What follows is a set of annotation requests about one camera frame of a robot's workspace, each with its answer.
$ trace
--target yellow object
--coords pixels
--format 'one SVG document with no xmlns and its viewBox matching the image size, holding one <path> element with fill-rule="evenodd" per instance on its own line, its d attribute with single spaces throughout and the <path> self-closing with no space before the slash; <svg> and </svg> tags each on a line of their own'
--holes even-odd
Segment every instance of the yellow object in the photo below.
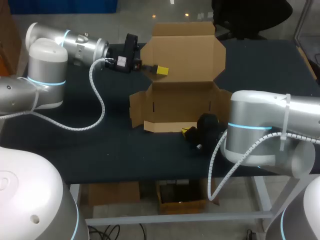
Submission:
<svg viewBox="0 0 320 240">
<path fill-rule="evenodd" d="M 186 133 L 190 128 L 192 128 L 192 127 L 182 128 L 182 129 L 181 129 L 182 135 L 183 135 L 184 137 L 186 137 L 185 133 Z"/>
<path fill-rule="evenodd" d="M 156 74 L 161 74 L 161 75 L 168 75 L 169 68 L 163 67 L 163 66 L 158 66 L 158 69 L 156 70 Z"/>
</svg>

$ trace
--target table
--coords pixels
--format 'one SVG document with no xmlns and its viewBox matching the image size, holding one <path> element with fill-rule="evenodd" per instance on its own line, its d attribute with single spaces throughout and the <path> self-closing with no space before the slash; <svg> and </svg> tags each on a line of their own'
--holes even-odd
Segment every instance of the table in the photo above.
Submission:
<svg viewBox="0 0 320 240">
<path fill-rule="evenodd" d="M 305 0 L 298 24 L 294 31 L 294 42 L 297 46 L 301 47 L 305 52 L 308 59 L 318 64 L 320 67 L 319 60 L 317 61 L 316 55 L 320 54 L 320 35 L 319 34 L 305 34 L 302 33 L 302 28 L 306 21 L 306 18 L 310 14 L 314 0 Z"/>
<path fill-rule="evenodd" d="M 215 80 L 221 89 L 320 97 L 320 89 L 293 42 L 227 40 L 223 44 L 226 47 L 226 69 Z M 69 66 L 66 79 L 63 105 L 57 109 L 42 110 L 41 113 L 67 126 L 83 127 L 94 123 L 101 109 L 89 84 L 88 69 Z M 72 184 L 71 192 L 75 198 L 79 184 L 198 179 L 207 176 L 210 158 L 191 150 L 180 133 L 150 133 L 143 131 L 142 126 L 132 129 L 129 95 L 146 90 L 151 83 L 142 73 L 124 74 L 106 69 L 95 74 L 94 82 L 107 109 L 106 117 L 99 126 L 85 132 L 70 132 L 35 116 L 17 117 L 4 124 L 1 146 L 37 153 L 48 159 L 65 182 Z M 317 159 L 312 173 L 320 173 L 320 148 L 315 147 Z M 221 156 L 217 157 L 212 176 L 223 177 L 231 166 Z M 90 225 L 105 225 L 270 219 L 283 209 L 295 191 L 304 188 L 312 178 L 291 179 L 283 195 L 271 208 L 266 186 L 260 177 L 265 175 L 272 173 L 244 166 L 234 174 L 255 176 L 253 181 L 261 205 L 258 212 L 102 218 L 88 219 L 87 222 Z"/>
</svg>

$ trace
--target black chair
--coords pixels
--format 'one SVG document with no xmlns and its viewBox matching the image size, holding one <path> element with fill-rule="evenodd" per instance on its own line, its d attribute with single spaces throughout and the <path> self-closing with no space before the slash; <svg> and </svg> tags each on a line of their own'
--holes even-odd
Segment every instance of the black chair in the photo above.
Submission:
<svg viewBox="0 0 320 240">
<path fill-rule="evenodd" d="M 213 24 L 230 31 L 218 36 L 220 41 L 265 39 L 260 31 L 277 26 L 293 12 L 286 0 L 212 0 L 211 5 Z"/>
</svg>

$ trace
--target white spiral cable wrap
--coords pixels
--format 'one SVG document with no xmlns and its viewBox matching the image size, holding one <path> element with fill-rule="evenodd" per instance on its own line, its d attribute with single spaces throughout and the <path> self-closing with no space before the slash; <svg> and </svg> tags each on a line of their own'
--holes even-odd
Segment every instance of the white spiral cable wrap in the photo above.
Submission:
<svg viewBox="0 0 320 240">
<path fill-rule="evenodd" d="M 210 160 L 210 165 L 209 165 L 209 173 L 208 173 L 208 184 L 207 184 L 207 194 L 208 194 L 208 198 L 210 201 L 212 201 L 213 199 L 215 199 L 215 197 L 218 195 L 219 191 L 221 190 L 221 188 L 225 185 L 225 183 L 227 182 L 227 180 L 231 177 L 231 175 L 235 172 L 235 170 L 237 170 L 237 168 L 240 166 L 240 164 L 251 154 L 251 152 L 259 145 L 261 144 L 263 141 L 269 139 L 269 138 L 274 138 L 274 137 L 280 137 L 282 135 L 282 132 L 273 132 L 270 133 L 268 135 L 265 135 L 261 138 L 259 138 L 246 152 L 245 154 L 243 154 L 243 156 L 236 162 L 236 164 L 231 168 L 231 170 L 227 173 L 227 175 L 223 178 L 223 180 L 220 182 L 220 184 L 218 185 L 218 187 L 216 188 L 216 190 L 214 191 L 214 193 L 211 195 L 211 178 L 212 178 L 212 168 L 214 165 L 214 161 L 215 161 L 215 157 L 216 154 L 222 144 L 222 142 L 224 141 L 224 139 L 227 136 L 227 131 L 225 131 L 225 133 L 222 135 L 222 137 L 220 138 L 219 142 L 217 143 L 217 145 L 215 146 L 215 149 L 213 151 L 211 160 Z M 298 140 L 302 140 L 305 142 L 311 142 L 313 144 L 319 144 L 320 145 L 320 140 L 318 139 L 314 139 L 314 138 L 310 138 L 310 137 L 306 137 L 306 136 L 301 136 L 301 135 L 297 135 L 297 134 L 293 134 L 293 133 L 286 133 L 285 134 L 287 137 L 289 138 L 293 138 L 293 139 L 298 139 Z"/>
<path fill-rule="evenodd" d="M 4 119 L 10 119 L 10 118 L 14 118 L 14 117 L 17 117 L 17 116 L 21 116 L 21 115 L 27 115 L 27 114 L 32 114 L 32 115 L 35 115 L 39 118 L 42 118 L 46 121 L 49 121 L 50 123 L 60 127 L 60 128 L 63 128 L 63 129 L 66 129 L 66 130 L 69 130 L 69 131 L 76 131 L 76 132 L 79 132 L 79 131 L 85 131 L 85 130 L 89 130 L 89 129 L 92 129 L 94 128 L 95 126 L 97 126 L 105 117 L 105 114 L 106 114 L 106 107 L 105 107 L 105 103 L 103 101 L 103 99 L 101 98 L 100 94 L 98 93 L 98 90 L 96 89 L 96 86 L 94 84 L 94 80 L 93 80 L 93 71 L 95 69 L 95 66 L 101 62 L 109 62 L 108 60 L 113 60 L 113 58 L 100 58 L 100 59 L 97 59 L 96 61 L 94 61 L 90 67 L 90 70 L 89 70 L 89 81 L 90 81 L 90 84 L 91 84 L 91 87 L 94 91 L 94 94 L 96 95 L 96 97 L 98 98 L 100 104 L 101 104 L 101 115 L 100 115 L 100 118 L 92 125 L 90 126 L 86 126 L 86 127 L 80 127 L 80 128 L 75 128 L 75 127 L 69 127 L 69 126 L 65 126 L 47 116 L 44 116 L 40 113 L 37 113 L 37 112 L 34 112 L 34 111 L 21 111 L 21 112 L 17 112 L 17 113 L 13 113 L 13 114 L 9 114 L 9 115 L 4 115 L 4 116 L 0 116 L 0 120 L 4 120 Z"/>
</svg>

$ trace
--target black cable on floor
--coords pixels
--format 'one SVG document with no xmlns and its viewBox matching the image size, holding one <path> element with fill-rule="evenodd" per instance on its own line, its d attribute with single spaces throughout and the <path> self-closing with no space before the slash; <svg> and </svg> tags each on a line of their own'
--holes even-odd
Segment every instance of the black cable on floor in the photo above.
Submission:
<svg viewBox="0 0 320 240">
<path fill-rule="evenodd" d="M 144 226 L 142 226 L 141 223 L 139 223 L 139 225 L 140 225 L 140 227 L 141 227 L 141 229 L 142 229 L 142 232 L 143 232 L 143 240 L 147 240 L 147 236 L 146 236 L 146 232 L 145 232 Z M 111 233 L 112 233 L 116 228 L 118 228 L 118 232 L 117 232 L 117 234 L 116 234 L 116 236 L 115 236 L 115 238 L 114 238 L 113 240 L 117 240 L 117 238 L 119 237 L 119 234 L 120 234 L 120 225 L 115 225 L 115 226 L 111 229 L 111 231 L 110 231 L 109 233 L 107 233 L 107 231 L 108 231 L 108 229 L 110 228 L 110 225 L 108 225 L 108 226 L 105 228 L 104 232 L 99 231 L 98 229 L 96 229 L 96 228 L 93 227 L 93 226 L 88 226 L 88 228 L 89 228 L 89 229 L 92 229 L 92 230 L 89 230 L 89 233 L 90 233 L 90 234 L 95 234 L 95 233 L 96 233 L 96 234 L 99 234 L 101 240 L 112 240 L 112 239 L 110 238 L 110 235 L 111 235 Z"/>
<path fill-rule="evenodd" d="M 143 239 L 147 240 L 147 236 L 146 236 L 146 232 L 145 232 L 144 226 L 142 226 L 141 223 L 139 223 L 139 225 L 140 225 L 140 227 L 142 228 L 142 231 L 143 231 Z"/>
</svg>

